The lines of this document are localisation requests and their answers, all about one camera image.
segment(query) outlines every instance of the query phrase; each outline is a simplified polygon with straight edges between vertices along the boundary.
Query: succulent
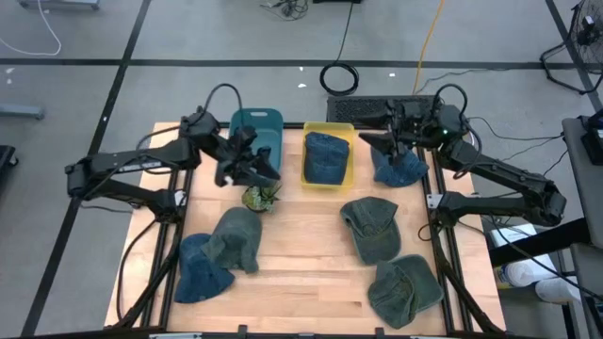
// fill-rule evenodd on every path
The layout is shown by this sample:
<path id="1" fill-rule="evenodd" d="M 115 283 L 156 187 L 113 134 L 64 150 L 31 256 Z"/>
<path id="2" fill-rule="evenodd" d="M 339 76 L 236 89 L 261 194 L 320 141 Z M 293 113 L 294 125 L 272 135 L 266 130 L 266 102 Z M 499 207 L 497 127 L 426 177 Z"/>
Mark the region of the succulent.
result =
<path id="1" fill-rule="evenodd" d="M 262 212 L 274 212 L 274 202 L 279 199 L 276 198 L 276 193 L 281 189 L 280 184 L 276 184 L 272 187 L 258 187 L 251 186 L 245 190 L 241 200 L 250 210 L 262 213 Z"/>

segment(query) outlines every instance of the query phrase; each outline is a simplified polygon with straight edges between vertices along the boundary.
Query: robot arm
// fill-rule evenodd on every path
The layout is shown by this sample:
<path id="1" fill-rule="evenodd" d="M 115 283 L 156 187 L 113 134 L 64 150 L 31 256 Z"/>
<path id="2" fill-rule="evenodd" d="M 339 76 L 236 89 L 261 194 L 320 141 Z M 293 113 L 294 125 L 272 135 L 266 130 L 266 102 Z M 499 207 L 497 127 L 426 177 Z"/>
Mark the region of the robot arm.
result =
<path id="1" fill-rule="evenodd" d="M 513 189 L 521 198 L 465 197 L 458 192 L 428 197 L 435 219 L 454 225 L 467 214 L 516 216 L 544 226 L 562 221 L 565 197 L 555 184 L 541 174 L 482 155 L 463 136 L 469 133 L 468 121 L 452 105 L 433 105 L 432 111 L 407 111 L 404 106 L 388 105 L 388 114 L 361 120 L 369 126 L 387 126 L 382 135 L 361 133 L 360 138 L 387 156 L 391 163 L 417 146 L 437 150 L 438 163 L 448 170 L 468 169 L 485 179 Z"/>
<path id="2" fill-rule="evenodd" d="M 270 148 L 252 152 L 257 137 L 251 126 L 237 129 L 228 139 L 219 135 L 220 125 L 210 113 L 184 117 L 178 139 L 148 150 L 118 153 L 98 153 L 82 158 L 65 168 L 67 192 L 70 197 L 89 201 L 99 197 L 148 206 L 158 220 L 175 222 L 177 201 L 175 192 L 167 189 L 152 191 L 111 179 L 114 174 L 139 170 L 169 168 L 194 170 L 201 164 L 199 150 L 218 161 L 215 183 L 233 185 L 272 186 L 280 179 L 269 163 Z"/>

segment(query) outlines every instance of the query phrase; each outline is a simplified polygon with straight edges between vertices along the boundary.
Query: gray floor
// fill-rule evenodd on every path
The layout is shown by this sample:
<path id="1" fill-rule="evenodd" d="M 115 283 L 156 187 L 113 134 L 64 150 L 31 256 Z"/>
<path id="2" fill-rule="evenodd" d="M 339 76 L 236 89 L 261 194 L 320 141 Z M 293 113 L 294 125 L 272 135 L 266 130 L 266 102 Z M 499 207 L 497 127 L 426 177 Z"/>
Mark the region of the gray floor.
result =
<path id="1" fill-rule="evenodd" d="M 154 0 L 134 58 L 159 59 L 330 59 L 336 56 L 348 5 L 311 5 L 292 23 L 260 9 L 259 0 Z M 569 24 L 574 0 L 556 0 Z M 51 8 L 48 20 L 63 42 L 62 58 L 120 58 L 141 0 L 104 0 L 101 10 Z M 437 1 L 367 1 L 354 8 L 343 59 L 417 60 Z M 15 1 L 0 3 L 0 37 L 28 51 L 52 51 L 52 37 L 36 10 Z M 426 60 L 537 61 L 561 36 L 544 2 L 454 0 L 447 2 Z M 21 57 L 0 45 L 0 58 Z M 569 62 L 563 52 L 554 61 Z M 68 198 L 63 167 L 86 154 L 117 67 L 0 66 L 0 102 L 43 105 L 43 121 L 0 119 L 0 144 L 17 147 L 20 166 L 0 196 L 0 337 L 19 335 L 63 220 Z M 156 121 L 176 121 L 204 102 L 221 82 L 238 87 L 245 106 L 273 107 L 286 121 L 324 121 L 327 94 L 320 68 L 128 68 L 102 151 L 134 147 Z M 415 69 L 360 68 L 356 95 L 407 94 Z M 422 78 L 450 70 L 425 69 Z M 556 71 L 580 84 L 576 71 Z M 345 87 L 348 75 L 333 70 L 327 81 Z M 481 116 L 502 135 L 551 136 L 561 120 L 594 113 L 586 96 L 556 86 L 543 71 L 470 73 L 446 82 L 463 86 L 467 115 Z M 447 103 L 460 98 L 447 93 Z M 236 109 L 232 93 L 216 95 L 210 111 L 228 121 Z M 534 143 L 501 141 L 479 121 L 473 123 L 485 152 L 505 157 Z M 544 171 L 565 150 L 562 141 L 514 158 L 511 163 Z M 568 199 L 565 219 L 581 217 L 567 157 L 550 172 Z M 125 178 L 136 182 L 137 175 Z M 484 195 L 502 191 L 474 177 Z M 42 314 L 38 333 L 100 329 L 125 238 L 128 216 L 80 211 Z M 550 338 L 565 336 L 561 308 L 538 301 L 530 291 L 502 293 L 508 329 Z"/>

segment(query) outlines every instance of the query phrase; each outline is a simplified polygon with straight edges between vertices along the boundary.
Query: teal plastic bin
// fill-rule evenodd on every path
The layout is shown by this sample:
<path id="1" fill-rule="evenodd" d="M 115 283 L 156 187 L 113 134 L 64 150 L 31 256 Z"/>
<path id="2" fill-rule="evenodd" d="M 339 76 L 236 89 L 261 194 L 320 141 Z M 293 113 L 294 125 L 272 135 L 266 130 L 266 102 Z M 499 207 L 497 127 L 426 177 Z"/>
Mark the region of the teal plastic bin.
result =
<path id="1" fill-rule="evenodd" d="M 238 110 L 230 120 L 229 135 L 243 123 L 255 127 L 257 138 L 252 143 L 253 153 L 264 146 L 271 148 L 269 162 L 278 171 L 281 170 L 283 154 L 283 116 L 272 108 L 243 108 Z"/>

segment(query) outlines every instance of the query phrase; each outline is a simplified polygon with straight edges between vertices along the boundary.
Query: yellow tray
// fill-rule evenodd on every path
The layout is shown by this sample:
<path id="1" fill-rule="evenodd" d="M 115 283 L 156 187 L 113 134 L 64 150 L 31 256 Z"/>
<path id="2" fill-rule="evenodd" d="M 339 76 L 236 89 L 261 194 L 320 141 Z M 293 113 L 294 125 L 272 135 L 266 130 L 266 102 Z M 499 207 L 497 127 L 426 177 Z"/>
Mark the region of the yellow tray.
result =
<path id="1" fill-rule="evenodd" d="M 354 185 L 354 139 L 356 132 L 351 123 L 341 122 L 307 122 L 303 125 L 303 142 L 301 143 L 303 151 L 301 159 L 305 162 L 305 136 L 310 132 L 317 132 L 333 137 L 339 137 L 348 141 L 350 144 L 350 155 L 348 156 L 348 165 L 346 166 L 346 176 L 341 185 L 312 184 L 305 180 L 303 174 L 303 164 L 301 164 L 301 186 L 310 188 L 350 188 Z"/>

